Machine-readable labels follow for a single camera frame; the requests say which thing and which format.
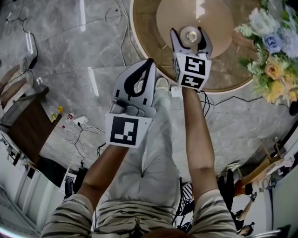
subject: gray pants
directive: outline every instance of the gray pants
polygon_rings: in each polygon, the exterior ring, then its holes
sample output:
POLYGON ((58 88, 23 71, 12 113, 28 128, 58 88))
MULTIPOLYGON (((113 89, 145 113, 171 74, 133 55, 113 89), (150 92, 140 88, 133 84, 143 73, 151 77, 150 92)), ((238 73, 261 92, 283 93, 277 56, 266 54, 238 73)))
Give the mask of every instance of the gray pants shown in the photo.
POLYGON ((157 114, 147 136, 138 149, 129 150, 99 204, 109 200, 134 200, 178 207, 179 171, 172 158, 170 98, 165 90, 157 90, 155 93, 154 107, 157 109, 157 114), (147 156, 142 166, 146 146, 147 156))

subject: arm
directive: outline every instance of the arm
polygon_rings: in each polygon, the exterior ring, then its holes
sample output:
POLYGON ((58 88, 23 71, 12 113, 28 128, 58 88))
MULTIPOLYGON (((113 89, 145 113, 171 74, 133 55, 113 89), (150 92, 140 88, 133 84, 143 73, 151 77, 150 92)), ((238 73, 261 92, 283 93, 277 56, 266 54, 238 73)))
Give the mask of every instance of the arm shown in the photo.
POLYGON ((247 213, 249 212, 250 208, 251 208, 251 204, 253 203, 252 200, 250 200, 250 202, 246 205, 244 211, 242 212, 241 216, 239 217, 239 221, 244 221, 247 213))
POLYGON ((93 209, 113 181, 128 148, 109 145, 88 170, 78 194, 86 196, 93 209))
POLYGON ((195 90, 182 88, 186 129, 186 154, 195 202, 217 189, 214 151, 200 98, 195 90))

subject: striped shirt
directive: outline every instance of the striped shirt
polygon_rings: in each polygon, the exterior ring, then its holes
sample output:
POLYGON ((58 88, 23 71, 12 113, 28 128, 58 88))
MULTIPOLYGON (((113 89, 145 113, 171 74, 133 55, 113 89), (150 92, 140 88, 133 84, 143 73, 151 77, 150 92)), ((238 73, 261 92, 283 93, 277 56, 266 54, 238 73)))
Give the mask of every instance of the striped shirt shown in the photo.
MULTIPOLYGON (((146 234, 161 228, 173 229, 171 222, 175 215, 171 207, 140 201, 108 201, 96 211, 96 229, 91 232, 93 212, 88 198, 75 194, 54 211, 41 237, 128 238, 136 230, 146 234)), ((197 201, 188 234, 196 238, 237 237, 234 221, 219 190, 209 191, 197 201)))

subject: blue flower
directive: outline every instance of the blue flower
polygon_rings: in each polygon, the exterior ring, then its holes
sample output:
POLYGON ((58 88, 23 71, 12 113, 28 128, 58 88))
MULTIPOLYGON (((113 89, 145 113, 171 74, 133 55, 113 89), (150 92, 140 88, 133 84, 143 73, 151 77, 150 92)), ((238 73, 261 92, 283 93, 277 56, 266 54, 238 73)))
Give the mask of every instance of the blue flower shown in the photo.
POLYGON ((268 34, 263 37, 263 43, 270 53, 280 52, 283 47, 283 42, 276 34, 268 34))

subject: flower bouquet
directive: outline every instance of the flower bouquet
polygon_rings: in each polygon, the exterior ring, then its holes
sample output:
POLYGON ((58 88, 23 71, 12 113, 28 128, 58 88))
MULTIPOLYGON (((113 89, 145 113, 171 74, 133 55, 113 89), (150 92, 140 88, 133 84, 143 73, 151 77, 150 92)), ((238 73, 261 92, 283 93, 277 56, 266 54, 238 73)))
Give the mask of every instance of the flower bouquet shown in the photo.
POLYGON ((257 51, 256 61, 245 58, 240 64, 252 73, 255 91, 268 102, 289 104, 298 100, 298 17, 290 6, 277 9, 271 2, 262 0, 261 8, 249 16, 250 22, 235 28, 254 41, 257 51))

